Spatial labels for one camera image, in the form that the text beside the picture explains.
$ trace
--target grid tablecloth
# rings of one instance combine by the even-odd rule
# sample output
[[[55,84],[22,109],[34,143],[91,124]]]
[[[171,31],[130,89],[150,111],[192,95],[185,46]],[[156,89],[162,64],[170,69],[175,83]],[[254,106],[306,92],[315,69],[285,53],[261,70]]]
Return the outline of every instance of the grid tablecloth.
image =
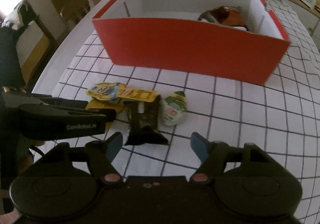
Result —
[[[154,89],[162,97],[182,90],[187,97],[187,119],[174,127],[159,119],[168,146],[123,146],[113,165],[123,176],[186,175],[200,161],[190,147],[192,132],[208,140],[243,147],[253,142],[287,168],[303,187],[295,217],[306,224],[320,221],[320,54],[297,14],[283,0],[266,0],[284,25],[291,46],[265,85],[164,69],[114,65],[94,32],[64,72],[53,96],[91,100],[85,90],[98,82],[121,82]],[[71,147],[120,131],[128,132],[122,112],[102,135],[64,140]],[[45,152],[56,145],[47,142]],[[85,163],[75,167],[87,171]]]

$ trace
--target black grid line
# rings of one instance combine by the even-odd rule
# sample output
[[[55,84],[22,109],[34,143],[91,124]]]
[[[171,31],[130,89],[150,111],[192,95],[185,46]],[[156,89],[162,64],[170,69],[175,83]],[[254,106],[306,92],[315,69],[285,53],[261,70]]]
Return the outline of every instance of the black grid line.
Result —
[[[228,118],[223,118],[223,117],[218,117],[218,116],[210,116],[210,115],[206,115],[206,114],[201,114],[201,113],[198,113],[198,112],[193,112],[193,111],[187,111],[188,113],[190,114],[196,114],[196,115],[201,115],[201,116],[205,116],[205,117],[212,117],[212,118],[216,118],[216,119],[221,119],[221,120],[225,120],[225,121],[230,121],[230,122],[235,122],[235,123],[241,123],[241,124],[244,124],[244,125],[249,125],[249,126],[255,126],[255,127],[260,127],[260,128],[267,128],[266,126],[262,126],[262,125],[257,125],[257,124],[252,124],[252,123],[248,123],[248,122],[241,122],[241,121],[237,121],[237,120],[232,120],[232,119],[228,119]],[[287,131],[287,130],[283,130],[283,129],[279,129],[279,128],[272,128],[272,127],[268,127],[268,129],[271,129],[271,130],[277,130],[277,131],[281,131],[281,132],[288,132],[290,134],[298,134],[298,135],[301,135],[301,133],[299,132],[294,132],[294,131]],[[314,135],[307,135],[305,134],[305,136],[308,136],[308,137],[315,137],[317,138],[318,136],[314,136]]]
[[[72,73],[73,73],[73,71],[70,73],[69,77],[67,78],[66,83],[67,83],[67,82],[68,82],[68,80],[70,79],[70,77],[71,77]],[[60,95],[61,95],[61,93],[62,93],[62,91],[63,91],[64,87],[66,86],[66,83],[63,83],[63,84],[64,84],[64,86],[63,86],[63,87],[62,87],[62,89],[60,90],[60,93],[59,93],[58,97],[60,97]]]
[[[76,141],[75,147],[77,147],[77,144],[78,144],[79,138],[80,138],[80,137],[78,137],[78,139],[77,139],[77,141]]]
[[[89,71],[89,70],[85,70],[85,69],[71,69],[71,68],[68,68],[68,69],[69,69],[69,70],[86,71],[86,72]],[[94,72],[94,73],[98,73],[98,74],[104,74],[104,75],[106,74],[106,73],[98,72],[98,71],[90,71],[90,72]],[[318,74],[313,74],[313,73],[306,73],[306,74],[307,74],[307,75],[315,75],[315,76],[318,76],[318,77],[319,77]],[[109,75],[129,78],[128,76],[121,76],[121,75],[116,75],[116,74],[109,74]],[[286,79],[289,79],[289,80],[294,81],[293,79],[291,79],[291,78],[289,78],[289,77],[286,77],[286,76],[283,76],[283,75],[280,75],[280,74],[273,73],[273,75],[276,75],[276,76],[283,77],[283,78],[286,78]],[[131,77],[131,79],[137,79],[137,80],[143,80],[143,81],[146,81],[146,82],[156,83],[155,81],[152,81],[152,80],[141,79],[141,78],[136,78],[136,77]],[[305,84],[305,83],[302,83],[302,82],[298,82],[298,83],[299,83],[299,84],[302,84],[302,85],[304,85],[304,86],[310,87],[310,88],[312,88],[312,89],[314,89],[314,90],[319,90],[319,91],[320,91],[320,88],[314,88],[314,87],[309,86],[309,85],[307,85],[307,84]],[[175,87],[181,88],[181,86],[174,85],[174,84],[162,83],[162,82],[161,82],[161,84],[163,84],[163,85],[169,85],[169,86],[175,86]],[[186,89],[196,90],[196,91],[199,91],[199,92],[204,92],[204,93],[211,93],[211,94],[213,94],[213,92],[209,92],[209,91],[205,91],[205,90],[200,90],[200,89],[194,89],[194,88],[190,88],[190,87],[186,87]]]
[[[97,43],[84,43],[83,45],[100,45],[101,46],[103,44],[100,44],[100,43],[99,44],[97,44]]]
[[[208,126],[208,131],[207,131],[207,140],[209,139],[210,136],[210,131],[211,131],[211,124],[212,124],[212,115],[213,115],[213,110],[214,110],[214,101],[215,101],[215,93],[216,93],[216,85],[217,85],[217,77],[214,77],[214,83],[213,83],[213,95],[212,95],[212,103],[211,103],[211,111],[210,111],[210,119],[209,119],[209,126]]]
[[[159,71],[158,71],[158,75],[157,75],[157,78],[156,78],[155,84],[153,85],[152,90],[155,90],[155,88],[156,88],[156,85],[157,85],[157,82],[158,82],[158,80],[159,80],[159,77],[160,77],[161,71],[162,71],[162,69],[159,69]]]
[[[88,70],[81,70],[81,69],[74,69],[74,70],[79,70],[79,71],[85,71],[85,72],[93,72],[93,73],[97,73],[97,74],[103,74],[103,75],[107,75],[107,76],[119,76],[119,75],[115,75],[115,74],[110,74],[110,73],[102,73],[102,72],[97,72],[97,71],[88,71]],[[298,82],[298,81],[295,81],[295,80],[292,80],[288,77],[284,77],[284,76],[281,76],[280,74],[275,74],[274,75],[276,76],[279,76],[279,77],[282,77],[282,78],[285,78],[285,79],[288,79],[288,80],[291,80],[293,82],[296,82],[296,83],[299,83],[299,84],[302,84],[306,87],[309,87],[308,85],[306,84],[303,84],[301,82]],[[119,77],[123,77],[123,78],[127,78],[127,79],[137,79],[137,80],[142,80],[142,81],[146,81],[146,82],[152,82],[152,83],[157,83],[157,82],[154,82],[154,81],[150,81],[150,80],[144,80],[144,79],[140,79],[140,78],[135,78],[135,77],[127,77],[127,76],[119,76]],[[66,84],[66,85],[71,85],[71,86],[76,86],[76,85],[72,85],[72,84],[69,84],[69,83],[64,83],[64,82],[59,82],[60,84]],[[177,87],[177,88],[181,88],[181,86],[177,86],[177,85],[173,85],[173,84],[168,84],[168,83],[161,83],[162,85],[168,85],[168,86],[174,86],[174,87]],[[263,86],[264,88],[268,88],[268,89],[272,89],[274,91],[278,91],[278,92],[282,92],[282,93],[285,93],[285,94],[288,94],[288,95],[291,95],[291,96],[294,96],[294,97],[298,97],[300,99],[303,99],[303,100],[308,100],[308,101],[311,101],[311,98],[310,99],[307,99],[307,98],[304,98],[304,97],[300,97],[299,95],[294,95],[292,93],[289,93],[289,92],[286,92],[285,90],[284,91],[280,91],[278,89],[274,89],[274,88],[271,88],[271,87],[268,87],[268,86]],[[210,93],[210,94],[215,94],[217,96],[221,96],[221,97],[227,97],[227,98],[231,98],[231,99],[235,99],[235,100],[239,100],[239,101],[242,101],[241,98],[236,98],[236,97],[231,97],[231,96],[227,96],[227,95],[223,95],[223,94],[217,94],[217,93],[213,93],[213,92],[208,92],[208,91],[204,91],[204,90],[199,90],[199,89],[194,89],[194,88],[190,88],[190,87],[186,87],[185,89],[188,89],[188,90],[194,90],[194,91],[198,91],[198,92],[203,92],[203,93]],[[277,110],[281,110],[281,111],[286,111],[285,109],[281,109],[281,108],[278,108],[278,107],[273,107],[273,106],[268,106],[268,105],[263,105],[263,104],[260,104],[260,103],[256,103],[256,102],[253,102],[253,101],[250,101],[250,100],[245,100],[246,102],[248,103],[252,103],[252,104],[257,104],[257,105],[262,105],[262,106],[266,106],[266,107],[269,107],[269,108],[273,108],[273,109],[277,109]],[[296,112],[293,112],[293,111],[290,111],[290,113],[293,113],[293,114],[297,114],[297,115],[302,115],[302,114],[299,114],[299,113],[296,113]]]
[[[282,77],[280,77],[280,80],[281,80],[282,90],[284,91],[284,86],[283,86]],[[288,161],[289,125],[288,125],[287,103],[286,103],[286,100],[285,100],[285,94],[284,94],[284,92],[283,92],[283,98],[284,98],[285,120],[286,120],[286,124],[287,124],[287,137],[286,137],[286,150],[285,150],[286,156],[285,156],[285,163],[284,163],[284,167],[286,168],[286,167],[287,167],[287,161]]]
[[[271,155],[286,155],[286,154],[283,154],[283,153],[276,153],[276,152],[268,152],[268,154],[271,154]],[[288,156],[292,156],[292,157],[304,157],[304,158],[317,158],[316,155],[292,155],[292,154],[287,154]],[[310,177],[302,177],[302,178],[299,178],[299,179],[308,179]]]
[[[136,67],[133,68],[133,70],[132,70],[132,72],[131,72],[131,75],[130,75],[128,81],[127,81],[127,83],[129,83],[129,81],[130,81],[130,79],[131,79],[131,77],[132,77],[135,69],[136,69]],[[134,150],[134,146],[132,147],[132,150],[130,151],[130,155],[129,155],[129,158],[128,158],[128,161],[127,161],[127,165],[126,165],[126,167],[125,167],[124,174],[123,174],[124,176],[126,176],[126,173],[127,173],[127,170],[128,170],[128,167],[129,167],[131,158],[132,158],[133,150]]]
[[[287,65],[287,64],[284,64],[284,63],[282,63],[282,62],[280,62],[280,64],[291,68],[291,66],[289,66],[289,65]],[[307,74],[307,75],[314,75],[314,76],[318,76],[318,77],[319,77],[319,74],[317,74],[317,73],[308,73],[308,72],[302,71],[302,70],[297,69],[297,68],[294,68],[294,69],[295,69],[295,70],[298,70],[298,71],[300,71],[300,72],[302,72],[302,73],[305,73],[305,74]]]
[[[77,86],[77,85],[73,85],[73,84],[70,84],[70,83],[62,83],[62,82],[59,82],[59,83],[67,85],[67,86],[75,86],[75,87],[78,87],[78,88],[87,89],[86,87]]]
[[[126,149],[126,148],[122,148],[123,150],[125,151],[128,151],[128,152],[131,152],[135,155],[142,155],[144,157],[147,157],[147,158],[150,158],[150,159],[153,159],[155,161],[159,161],[159,162],[163,162],[163,163],[168,163],[168,164],[172,164],[172,165],[176,165],[176,166],[180,166],[180,167],[184,167],[184,168],[188,168],[188,169],[193,169],[193,170],[196,170],[197,168],[195,167],[191,167],[191,166],[188,166],[188,165],[183,165],[183,164],[179,164],[179,163],[174,163],[174,162],[170,162],[170,161],[166,161],[166,160],[162,160],[162,159],[159,159],[159,158],[155,158],[155,157],[152,157],[152,156],[149,156],[149,155],[145,155],[145,154],[142,154],[142,153],[139,153],[139,152],[136,152],[136,151],[132,151],[132,150],[129,150],[129,149]]]
[[[297,89],[298,89],[298,94],[300,96],[300,90],[299,90],[299,86],[298,86],[298,82],[297,82],[297,77],[296,77],[296,73],[295,71],[293,70],[293,74],[294,74],[294,78],[295,78],[295,82],[297,84]],[[300,106],[301,106],[301,112],[302,112],[302,102],[301,102],[301,99],[300,100]],[[303,166],[304,166],[304,158],[305,158],[305,141],[306,141],[306,132],[305,132],[305,128],[304,128],[304,120],[303,120],[303,117],[302,117],[302,128],[303,128],[303,157],[302,157],[302,170],[301,170],[301,178],[303,177]]]
[[[304,70],[305,70],[305,72],[306,72],[306,68],[305,68],[305,65],[304,65],[304,62],[303,62],[303,61],[302,61],[302,64],[303,64],[303,68],[304,68]],[[314,102],[313,102],[312,94],[311,94],[311,98],[312,98],[312,105],[313,105],[313,113],[314,113],[315,118],[316,118],[316,110],[315,110],[315,104],[314,104]],[[317,136],[319,136],[319,135],[318,135],[318,129],[317,129],[316,119],[315,119],[315,125],[316,125],[316,133],[317,133]],[[316,139],[316,143],[317,143],[317,147],[316,147],[316,148],[317,148],[317,157],[318,157],[318,156],[319,156],[319,155],[318,155],[318,138]],[[317,172],[317,164],[318,164],[318,160],[316,160],[315,176],[316,176],[316,172]],[[313,196],[313,192],[314,192],[314,190],[315,190],[315,183],[316,183],[316,178],[314,178],[314,180],[313,180],[313,187],[312,187],[311,197]],[[312,200],[310,200],[306,217],[307,217],[308,212],[309,212],[309,210],[310,210],[311,201],[312,201]]]
[[[301,199],[301,200],[302,200],[302,201],[306,201],[306,200],[310,200],[310,199],[318,198],[318,197],[320,197],[320,195],[303,198],[303,199]]]
[[[94,63],[92,64],[92,66],[91,66],[90,70],[88,71],[87,75],[84,77],[84,80],[82,81],[82,83],[81,83],[80,87],[82,87],[82,85],[83,85],[84,81],[86,80],[87,76],[89,75],[89,73],[90,73],[91,69],[93,68],[94,64],[95,64],[95,63],[96,63],[96,61],[98,60],[99,55],[98,55],[98,57],[96,57],[96,59],[95,59]],[[79,88],[79,89],[78,89],[78,91],[76,92],[76,95],[75,95],[74,99],[75,99],[75,98],[76,98],[76,96],[78,95],[79,90],[80,90],[80,88]]]
[[[183,92],[185,92],[185,90],[186,90],[186,86],[187,86],[187,83],[188,83],[188,78],[189,78],[189,73],[187,73],[186,79],[185,79],[185,81],[184,81]],[[174,136],[175,131],[176,131],[176,125],[173,127],[173,131],[172,131],[172,134],[171,134],[171,136],[170,136],[169,147],[168,147],[167,153],[166,153],[166,155],[165,155],[165,160],[164,160],[164,163],[163,163],[163,166],[162,166],[162,169],[161,169],[161,174],[160,174],[160,176],[162,176],[163,173],[164,173],[164,168],[165,168],[165,165],[166,165],[168,156],[169,156],[169,152],[170,152],[170,149],[171,149],[171,145],[172,145],[173,136]]]
[[[312,217],[312,216],[314,216],[314,215],[316,215],[316,219],[317,219],[317,217],[318,217],[318,214],[319,214],[319,212],[317,212],[317,213],[313,213],[313,214],[311,214],[311,215],[308,215],[308,216],[306,216],[306,217],[303,217],[303,218],[301,218],[301,219],[298,219],[298,220],[305,220],[306,218],[308,218],[308,217]]]
[[[266,94],[266,88],[263,86],[263,93],[264,93],[264,105],[265,105],[265,120],[266,120],[266,129],[264,133],[264,151],[267,150],[267,132],[268,132],[268,112],[267,112],[267,94]]]
[[[313,176],[311,176],[311,177],[303,177],[302,179],[313,179],[313,178],[320,178],[320,175],[319,176],[316,175],[314,177]]]
[[[91,35],[89,36],[89,38],[90,38],[92,35],[96,35],[96,37],[94,38],[94,40],[93,40],[91,43],[86,43],[86,41],[85,41],[83,45],[92,45],[92,43],[93,43],[93,42],[96,40],[96,38],[98,37],[97,34],[91,34]]]
[[[96,58],[96,56],[86,56],[86,55],[76,55],[75,57],[86,57],[86,58]],[[110,58],[107,57],[99,57],[100,59],[108,59],[110,60]]]
[[[241,138],[241,130],[242,130],[242,108],[243,108],[243,83],[240,82],[240,117],[239,117],[239,132],[238,132],[238,141],[237,141],[237,147],[240,147],[240,138]]]

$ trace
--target cardboard box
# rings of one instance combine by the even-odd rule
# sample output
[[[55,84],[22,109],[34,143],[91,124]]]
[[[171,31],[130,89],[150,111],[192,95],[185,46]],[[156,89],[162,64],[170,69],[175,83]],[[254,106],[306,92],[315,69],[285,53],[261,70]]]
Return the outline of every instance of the cardboard box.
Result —
[[[263,84],[290,41],[264,0],[110,0],[93,24],[117,65],[179,70]],[[197,21],[240,6],[250,32]]]

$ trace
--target plastic packaging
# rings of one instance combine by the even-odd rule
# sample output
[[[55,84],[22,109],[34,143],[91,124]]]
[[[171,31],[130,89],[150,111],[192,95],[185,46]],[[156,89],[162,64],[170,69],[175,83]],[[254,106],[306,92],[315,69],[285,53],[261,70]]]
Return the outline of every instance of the plastic packaging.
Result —
[[[118,97],[128,98],[138,101],[153,102],[157,96],[154,90],[142,90],[127,87],[122,83],[97,83],[86,91],[90,97],[101,101],[114,100]]]
[[[174,92],[162,101],[162,118],[165,125],[176,125],[182,122],[186,115],[186,97],[183,91]]]
[[[153,102],[124,102],[130,127],[126,146],[168,144],[168,140],[158,130],[160,99],[158,95]]]

